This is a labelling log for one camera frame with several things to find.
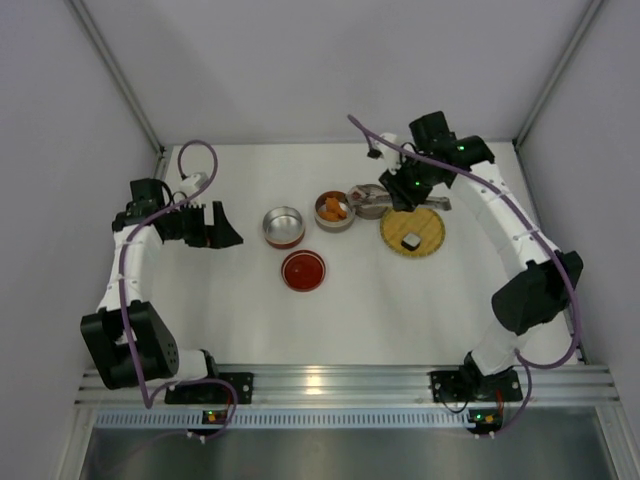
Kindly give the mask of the metal tongs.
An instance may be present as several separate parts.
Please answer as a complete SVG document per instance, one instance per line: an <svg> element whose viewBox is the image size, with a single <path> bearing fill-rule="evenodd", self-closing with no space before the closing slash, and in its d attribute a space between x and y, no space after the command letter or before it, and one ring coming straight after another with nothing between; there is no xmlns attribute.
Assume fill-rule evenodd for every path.
<svg viewBox="0 0 640 480"><path fill-rule="evenodd" d="M383 210L393 207L390 194L378 185L356 185L345 194L347 203L356 211ZM427 197L418 208L450 211L452 204L447 197Z"/></svg>

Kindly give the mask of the sushi roll white centre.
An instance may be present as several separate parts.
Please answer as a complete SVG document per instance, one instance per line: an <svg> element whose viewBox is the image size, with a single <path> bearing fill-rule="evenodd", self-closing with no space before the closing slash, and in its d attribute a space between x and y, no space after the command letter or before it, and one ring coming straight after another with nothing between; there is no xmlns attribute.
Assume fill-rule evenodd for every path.
<svg viewBox="0 0 640 480"><path fill-rule="evenodd" d="M408 251L417 250L421 243L421 237L414 232L407 233L401 240L401 246Z"/></svg>

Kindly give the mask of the sushi roll red centre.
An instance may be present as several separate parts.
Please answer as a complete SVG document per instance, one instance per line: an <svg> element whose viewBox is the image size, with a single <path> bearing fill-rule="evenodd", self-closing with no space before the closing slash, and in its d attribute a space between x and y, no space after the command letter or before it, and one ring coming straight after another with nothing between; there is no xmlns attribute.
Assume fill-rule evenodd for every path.
<svg viewBox="0 0 640 480"><path fill-rule="evenodd" d="M367 194L359 188L353 188L346 193L346 199L350 205L358 206L367 199Z"/></svg>

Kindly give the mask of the orange fried food piece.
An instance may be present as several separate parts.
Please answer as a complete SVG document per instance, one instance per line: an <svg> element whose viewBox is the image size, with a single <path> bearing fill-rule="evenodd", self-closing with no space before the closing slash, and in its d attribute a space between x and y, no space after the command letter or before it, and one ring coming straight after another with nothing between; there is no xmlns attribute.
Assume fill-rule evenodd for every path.
<svg viewBox="0 0 640 480"><path fill-rule="evenodd" d="M331 211L326 211L326 210L318 211L318 215L322 219L324 219L326 221L329 221L329 222L339 222L339 221L342 220L342 218L338 214L336 214L334 212L331 212Z"/></svg>

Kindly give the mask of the red-banded metal tin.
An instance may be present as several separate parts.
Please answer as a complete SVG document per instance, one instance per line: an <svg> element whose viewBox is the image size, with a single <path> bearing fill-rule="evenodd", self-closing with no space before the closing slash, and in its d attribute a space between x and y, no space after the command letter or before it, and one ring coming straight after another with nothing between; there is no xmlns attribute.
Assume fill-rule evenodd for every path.
<svg viewBox="0 0 640 480"><path fill-rule="evenodd" d="M290 249L304 238L306 225L301 213L290 206L269 210L262 220L265 241L276 249Z"/></svg>

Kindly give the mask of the red round lid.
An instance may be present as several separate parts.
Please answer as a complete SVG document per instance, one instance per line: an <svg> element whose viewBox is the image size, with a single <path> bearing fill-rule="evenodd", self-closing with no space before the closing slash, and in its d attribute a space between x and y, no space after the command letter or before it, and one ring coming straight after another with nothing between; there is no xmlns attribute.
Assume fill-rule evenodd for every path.
<svg viewBox="0 0 640 480"><path fill-rule="evenodd" d="M326 264L314 251L297 250L283 260L280 273L285 285L291 290L310 292L324 281Z"/></svg>

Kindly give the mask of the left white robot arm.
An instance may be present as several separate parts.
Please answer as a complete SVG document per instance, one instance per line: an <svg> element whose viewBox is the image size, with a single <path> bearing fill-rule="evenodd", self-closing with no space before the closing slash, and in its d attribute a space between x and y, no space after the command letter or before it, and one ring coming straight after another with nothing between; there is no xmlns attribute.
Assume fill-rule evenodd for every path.
<svg viewBox="0 0 640 480"><path fill-rule="evenodd" d="M135 180L132 199L112 223L114 261L97 310L82 317L81 335L95 367L110 389L132 388L141 380L200 380L218 371L206 350L184 350L151 303L154 270L163 245L182 241L192 248L225 249L243 244L221 202L205 209L188 199L168 200L158 179Z"/></svg>

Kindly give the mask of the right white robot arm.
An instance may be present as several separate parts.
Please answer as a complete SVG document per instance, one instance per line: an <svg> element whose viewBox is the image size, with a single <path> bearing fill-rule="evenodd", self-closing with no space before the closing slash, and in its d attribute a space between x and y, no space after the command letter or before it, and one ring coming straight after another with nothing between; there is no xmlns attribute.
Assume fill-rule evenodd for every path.
<svg viewBox="0 0 640 480"><path fill-rule="evenodd" d="M478 221L507 275L491 297L487 333L460 368L469 388L482 395L508 376L530 334L573 303L584 264L577 252L562 252L522 209L481 137L457 137L441 111L409 129L412 148L391 134L368 141L370 156L386 163L379 181L393 209L412 212L436 186L446 186Z"/></svg>

